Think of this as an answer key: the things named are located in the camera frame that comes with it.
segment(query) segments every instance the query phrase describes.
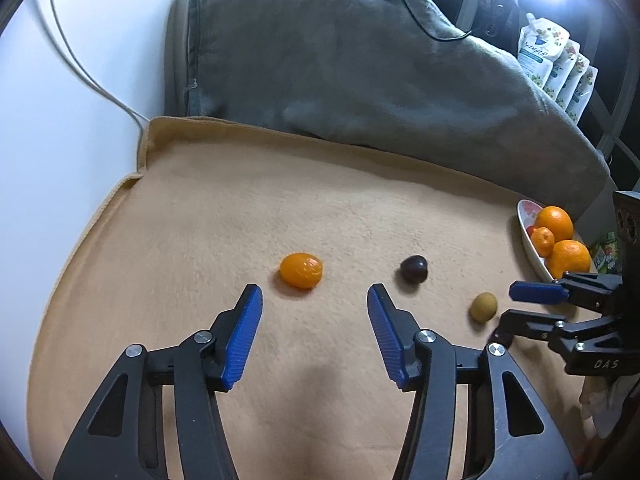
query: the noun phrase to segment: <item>bowl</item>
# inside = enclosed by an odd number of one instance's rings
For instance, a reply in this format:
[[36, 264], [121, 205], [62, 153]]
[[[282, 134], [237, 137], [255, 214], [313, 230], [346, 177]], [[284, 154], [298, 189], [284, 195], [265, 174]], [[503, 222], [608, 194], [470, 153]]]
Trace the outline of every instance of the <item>bowl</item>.
[[[545, 259], [538, 256], [536, 248], [533, 246], [529, 235], [527, 234], [527, 227], [532, 226], [536, 222], [538, 213], [542, 211], [542, 206], [532, 202], [531, 200], [520, 200], [518, 202], [518, 221], [520, 222], [520, 231], [522, 232], [522, 244], [524, 245], [524, 252], [529, 259], [533, 269], [536, 271], [540, 281], [545, 283], [551, 283], [554, 279], [545, 267]], [[580, 235], [574, 231], [573, 240], [583, 244]], [[596, 272], [593, 261], [591, 262], [590, 272]]]

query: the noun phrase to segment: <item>gray towel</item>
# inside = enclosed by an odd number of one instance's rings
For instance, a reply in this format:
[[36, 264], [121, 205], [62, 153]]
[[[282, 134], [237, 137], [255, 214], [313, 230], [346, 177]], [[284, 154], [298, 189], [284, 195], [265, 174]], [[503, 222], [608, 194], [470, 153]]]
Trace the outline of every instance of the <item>gray towel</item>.
[[[461, 34], [410, 3], [433, 34]], [[609, 175], [511, 54], [430, 40], [399, 0], [191, 0], [188, 51], [192, 116], [420, 158], [574, 218]]]

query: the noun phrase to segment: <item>kiwi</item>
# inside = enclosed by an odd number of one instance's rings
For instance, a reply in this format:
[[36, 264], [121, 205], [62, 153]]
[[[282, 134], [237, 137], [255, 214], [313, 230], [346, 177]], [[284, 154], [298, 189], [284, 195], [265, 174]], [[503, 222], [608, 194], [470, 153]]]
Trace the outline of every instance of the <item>kiwi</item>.
[[478, 323], [486, 323], [498, 312], [498, 300], [490, 292], [478, 294], [469, 307], [469, 314]]

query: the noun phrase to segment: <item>white pouch with floral print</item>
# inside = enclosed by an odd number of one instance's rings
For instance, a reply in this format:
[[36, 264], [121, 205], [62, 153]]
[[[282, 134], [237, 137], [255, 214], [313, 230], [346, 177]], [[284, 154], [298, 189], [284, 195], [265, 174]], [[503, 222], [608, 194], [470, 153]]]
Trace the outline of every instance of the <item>white pouch with floral print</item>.
[[597, 75], [597, 68], [593, 66], [588, 67], [587, 72], [580, 78], [574, 95], [566, 107], [566, 113], [574, 123], [580, 120], [582, 112], [587, 107], [591, 94], [593, 94], [593, 85], [596, 82]]
[[573, 97], [578, 83], [580, 82], [580, 78], [585, 72], [587, 72], [589, 63], [590, 62], [587, 58], [578, 53], [574, 67], [571, 69], [571, 72], [569, 72], [569, 77], [562, 85], [562, 88], [558, 92], [558, 97], [556, 98], [556, 103], [558, 103], [558, 106], [561, 107], [562, 110], [566, 110], [566, 107], [569, 104], [571, 97]]
[[518, 63], [524, 73], [542, 88], [569, 39], [569, 32], [546, 18], [527, 13], [529, 25], [522, 27], [518, 42]]
[[558, 92], [562, 89], [562, 85], [569, 77], [572, 68], [575, 65], [575, 60], [578, 58], [578, 52], [580, 51], [580, 43], [573, 40], [567, 40], [562, 54], [554, 61], [554, 66], [549, 74], [549, 79], [546, 80], [543, 90], [554, 101], [558, 97]]

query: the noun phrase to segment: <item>beige cloth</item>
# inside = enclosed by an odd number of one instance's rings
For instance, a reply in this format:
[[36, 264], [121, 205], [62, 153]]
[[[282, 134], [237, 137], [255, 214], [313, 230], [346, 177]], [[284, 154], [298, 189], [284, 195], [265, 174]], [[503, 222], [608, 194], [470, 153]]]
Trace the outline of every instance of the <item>beige cloth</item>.
[[[257, 283], [264, 313], [244, 377], [218, 396], [239, 477], [388, 480], [413, 396], [386, 376], [368, 287], [385, 283], [422, 326], [482, 348], [495, 321], [471, 325], [470, 301], [488, 290], [507, 309], [510, 283], [534, 279], [514, 220], [520, 197], [433, 164], [173, 118], [152, 121], [139, 161], [70, 258], [36, 343], [28, 423], [44, 478], [127, 345], [178, 344]], [[294, 251], [324, 261], [311, 292], [276, 275]], [[394, 271], [415, 253], [430, 275], [409, 290]], [[566, 376], [543, 344], [518, 340], [513, 354], [580, 449], [581, 378]], [[465, 405], [458, 396], [450, 478], [462, 474]], [[166, 402], [168, 465], [179, 479], [173, 411]]]

